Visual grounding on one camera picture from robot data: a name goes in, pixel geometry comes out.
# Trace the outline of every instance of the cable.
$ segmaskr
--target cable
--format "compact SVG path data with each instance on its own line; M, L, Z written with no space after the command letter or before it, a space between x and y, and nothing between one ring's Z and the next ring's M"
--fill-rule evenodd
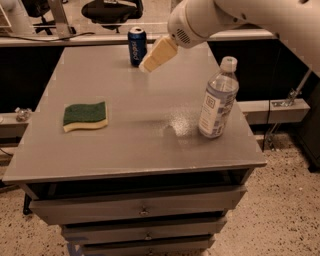
M276 73L276 69L279 63L279 59L280 59L280 54L281 54L281 48L282 46L280 45L279 51L278 51L278 55L277 55L277 59L274 65L274 69L272 72L272 78L271 78L271 87L269 90L269 109L268 109L268 115L267 115L267 125L269 123L269 119L270 119L270 112L271 112L271 96L272 96L272 90L273 90L273 86L274 86L274 77L275 77L275 73ZM268 133L269 129L266 129L264 134L263 134L263 144L262 144L262 152L264 152L265 149L265 143L266 143L266 135Z
M3 152L4 154L8 155L8 156L13 156L13 154L10 154L10 153L4 151L2 148L0 148L0 151Z
M35 38L28 38L28 37L21 37L21 36L8 36L8 35L0 35L2 38L12 38L12 39L21 39L21 40L27 40L27 41L34 41L34 42L56 42L56 41L65 41L71 38L84 36L84 35L94 35L94 32L85 32L74 36L68 36L68 37L62 37L57 39L35 39Z

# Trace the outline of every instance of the drawer handle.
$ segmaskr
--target drawer handle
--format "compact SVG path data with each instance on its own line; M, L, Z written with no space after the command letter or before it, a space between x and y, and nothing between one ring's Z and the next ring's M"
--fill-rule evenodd
M149 215L149 212L147 211L147 209L145 207L142 208L142 211L139 213L140 216L148 216Z
M146 235L146 237L144 238L144 240L150 241L150 240L152 240L152 236L150 236L150 234L147 233L147 235Z

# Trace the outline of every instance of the sponge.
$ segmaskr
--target sponge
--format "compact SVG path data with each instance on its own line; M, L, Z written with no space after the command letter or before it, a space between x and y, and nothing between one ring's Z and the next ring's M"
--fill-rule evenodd
M143 72L152 72L157 67L172 59L178 53L178 46L170 36L158 38L151 51L143 58L139 68Z
M64 111L65 132L76 129L99 129L107 125L107 108L104 101L97 104L73 104Z

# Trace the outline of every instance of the bottle cap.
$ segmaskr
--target bottle cap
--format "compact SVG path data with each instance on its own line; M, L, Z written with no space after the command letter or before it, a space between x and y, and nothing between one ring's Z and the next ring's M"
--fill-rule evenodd
M231 56L226 56L222 59L220 68L226 72L235 72L237 69L238 61L236 58Z

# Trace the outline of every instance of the table top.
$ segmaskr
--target table top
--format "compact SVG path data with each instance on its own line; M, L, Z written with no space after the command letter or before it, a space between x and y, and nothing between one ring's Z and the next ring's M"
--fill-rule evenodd
M3 181L264 166L266 160L237 103L221 137L210 140L198 131L207 81L217 68L207 44L179 49L175 58L150 74L130 65L126 45L66 48ZM107 127L63 131L66 106L101 100L108 106Z

